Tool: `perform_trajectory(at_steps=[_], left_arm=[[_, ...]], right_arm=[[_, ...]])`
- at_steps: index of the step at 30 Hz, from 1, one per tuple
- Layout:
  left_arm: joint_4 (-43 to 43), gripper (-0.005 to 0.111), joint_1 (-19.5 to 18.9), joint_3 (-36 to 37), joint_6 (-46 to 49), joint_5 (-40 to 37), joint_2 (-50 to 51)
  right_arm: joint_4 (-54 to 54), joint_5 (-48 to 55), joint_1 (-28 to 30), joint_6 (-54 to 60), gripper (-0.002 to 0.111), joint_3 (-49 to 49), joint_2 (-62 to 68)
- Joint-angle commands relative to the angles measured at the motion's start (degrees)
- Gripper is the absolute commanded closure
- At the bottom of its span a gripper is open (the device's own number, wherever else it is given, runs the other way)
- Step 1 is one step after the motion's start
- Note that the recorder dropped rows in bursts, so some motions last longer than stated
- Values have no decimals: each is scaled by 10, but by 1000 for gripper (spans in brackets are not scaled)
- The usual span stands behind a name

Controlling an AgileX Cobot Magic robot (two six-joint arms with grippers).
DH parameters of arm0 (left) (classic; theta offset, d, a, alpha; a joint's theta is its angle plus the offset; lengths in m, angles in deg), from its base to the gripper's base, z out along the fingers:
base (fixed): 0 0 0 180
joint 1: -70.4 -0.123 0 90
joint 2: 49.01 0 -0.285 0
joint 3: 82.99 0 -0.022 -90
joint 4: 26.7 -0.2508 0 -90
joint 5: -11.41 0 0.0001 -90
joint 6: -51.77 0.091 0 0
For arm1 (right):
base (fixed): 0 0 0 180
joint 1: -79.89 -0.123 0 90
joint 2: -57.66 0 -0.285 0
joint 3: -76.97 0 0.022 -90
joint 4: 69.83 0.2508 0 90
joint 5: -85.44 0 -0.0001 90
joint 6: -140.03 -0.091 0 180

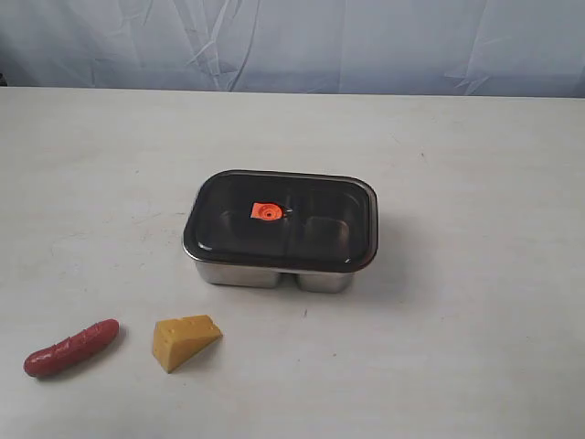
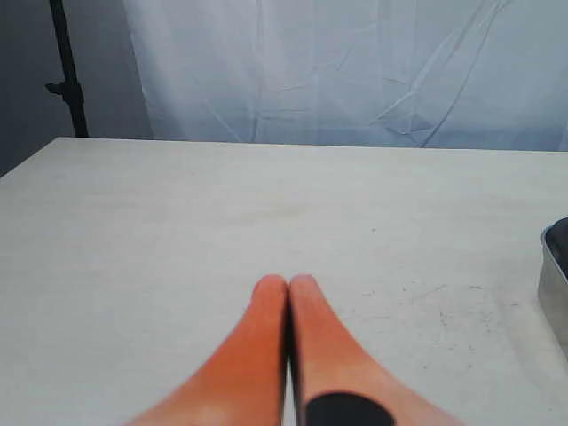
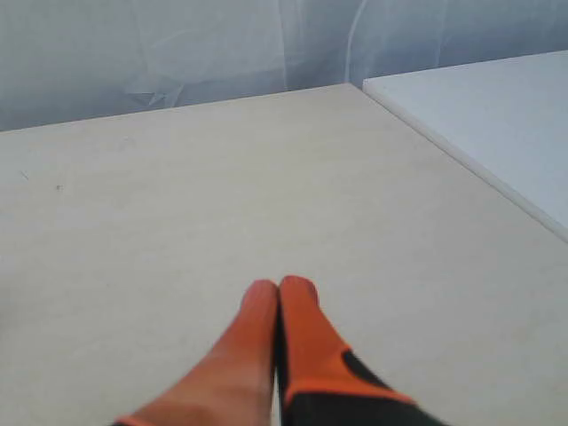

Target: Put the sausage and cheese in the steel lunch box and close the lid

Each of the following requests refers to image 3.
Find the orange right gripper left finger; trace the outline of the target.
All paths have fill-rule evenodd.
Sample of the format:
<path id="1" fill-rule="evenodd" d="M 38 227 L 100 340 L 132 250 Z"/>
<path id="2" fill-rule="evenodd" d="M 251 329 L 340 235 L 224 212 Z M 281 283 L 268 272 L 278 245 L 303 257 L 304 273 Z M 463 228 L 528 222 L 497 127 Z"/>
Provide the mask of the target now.
<path id="1" fill-rule="evenodd" d="M 256 280 L 209 352 L 178 383 L 116 425 L 269 425 L 278 289 Z"/>

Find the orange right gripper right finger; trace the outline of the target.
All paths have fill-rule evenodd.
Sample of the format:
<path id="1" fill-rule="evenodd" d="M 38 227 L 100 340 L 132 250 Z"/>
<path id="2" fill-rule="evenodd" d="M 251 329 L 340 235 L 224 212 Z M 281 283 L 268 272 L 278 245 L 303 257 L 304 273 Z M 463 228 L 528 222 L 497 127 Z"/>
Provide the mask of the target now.
<path id="1" fill-rule="evenodd" d="M 306 278 L 279 287 L 277 377 L 282 425 L 436 425 L 412 398 L 354 354 L 320 308 Z"/>

